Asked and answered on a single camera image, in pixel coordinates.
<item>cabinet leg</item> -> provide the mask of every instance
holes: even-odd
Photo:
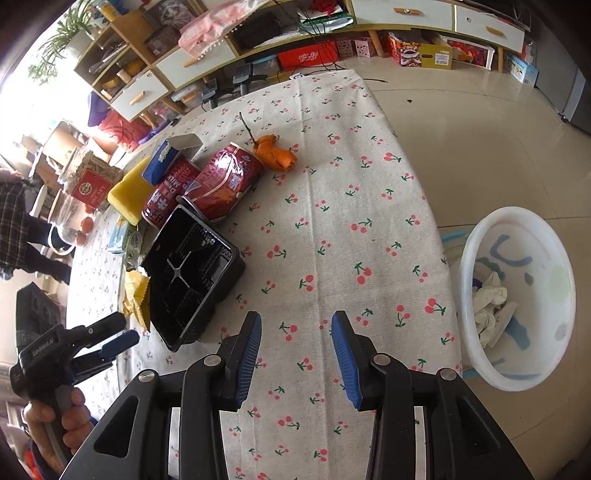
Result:
[[[165,104],[171,110],[174,110],[179,115],[184,115],[187,113],[183,108],[180,108],[176,103],[174,103],[170,98],[165,97],[162,99],[162,103]]]
[[[498,53],[498,62],[499,62],[499,72],[503,73],[503,63],[505,61],[505,49],[503,47],[497,47],[496,49]]]
[[[371,41],[374,44],[374,48],[376,53],[384,58],[386,54],[384,53],[384,49],[382,48],[382,43],[379,40],[378,32],[375,30],[369,30],[369,36],[371,37]]]

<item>person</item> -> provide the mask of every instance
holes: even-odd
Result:
[[[90,435],[96,422],[84,405],[84,394],[79,388],[72,389],[70,400],[73,406],[62,415],[61,424],[67,430],[63,437],[64,443],[73,455]],[[43,480],[57,480],[63,471],[44,426],[55,418],[56,413],[53,409],[37,400],[29,402],[23,413],[23,419],[28,424],[31,435],[33,459]]]
[[[25,210],[25,183],[19,172],[0,168],[0,278],[10,280],[14,270],[51,275],[70,284],[69,265],[50,260],[31,245],[48,246],[51,224]],[[56,247],[69,245],[61,239]]]

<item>yellow paper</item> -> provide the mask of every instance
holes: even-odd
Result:
[[[123,309],[125,315],[134,314],[139,324],[150,331],[150,279],[144,277],[137,270],[125,272],[125,301]]]

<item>potted plant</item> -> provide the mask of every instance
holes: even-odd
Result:
[[[87,35],[90,34],[91,2],[78,0],[58,20],[56,33],[39,47],[37,62],[29,65],[29,78],[43,85],[57,76],[56,61],[66,57],[68,47],[73,54],[82,54],[91,42]]]

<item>white drawer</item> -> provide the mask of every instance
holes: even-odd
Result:
[[[131,121],[142,111],[156,101],[160,100],[168,89],[156,78],[150,70],[139,77],[134,83],[125,87],[123,92],[115,99],[111,106],[117,110],[123,118]]]
[[[454,5],[456,11],[456,32],[481,38],[520,52],[523,48],[523,30],[499,20],[494,15],[477,12],[470,8]]]
[[[180,48],[160,60],[156,66],[170,80],[174,88],[179,89],[194,78],[203,76],[209,70],[216,69],[220,65],[236,59],[236,56],[226,41],[223,41],[209,50],[197,63],[193,63],[189,67],[183,67],[185,62],[191,60],[191,58],[191,55]]]
[[[452,5],[437,0],[353,0],[358,24],[398,24],[453,30]]]

